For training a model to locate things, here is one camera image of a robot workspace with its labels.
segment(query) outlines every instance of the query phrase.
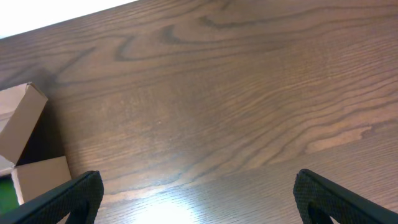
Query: dark wood surface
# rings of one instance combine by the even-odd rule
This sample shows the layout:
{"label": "dark wood surface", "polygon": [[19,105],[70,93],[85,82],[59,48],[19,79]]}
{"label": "dark wood surface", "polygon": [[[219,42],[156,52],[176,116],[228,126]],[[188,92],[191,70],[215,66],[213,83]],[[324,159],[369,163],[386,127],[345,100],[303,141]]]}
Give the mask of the dark wood surface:
{"label": "dark wood surface", "polygon": [[300,223],[302,168],[398,212],[397,59],[393,0],[140,0],[0,40],[0,87],[50,98],[97,223]]}

